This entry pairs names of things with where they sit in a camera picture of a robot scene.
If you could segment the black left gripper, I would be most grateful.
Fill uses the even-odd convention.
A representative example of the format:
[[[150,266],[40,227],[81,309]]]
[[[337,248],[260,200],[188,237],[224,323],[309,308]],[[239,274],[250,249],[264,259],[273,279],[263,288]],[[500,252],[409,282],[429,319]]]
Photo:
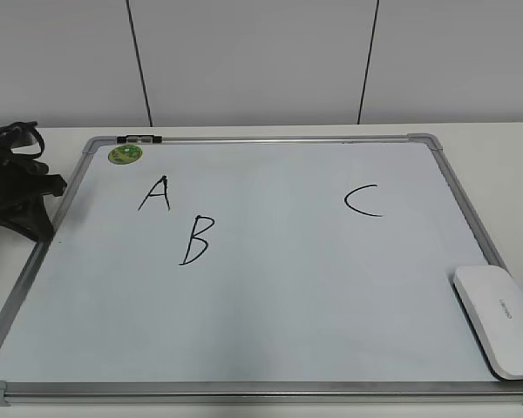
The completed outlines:
[[[61,175],[47,175],[48,165],[38,160],[42,153],[0,151],[0,226],[32,241],[55,234],[44,199],[37,197],[61,197],[66,190]]]

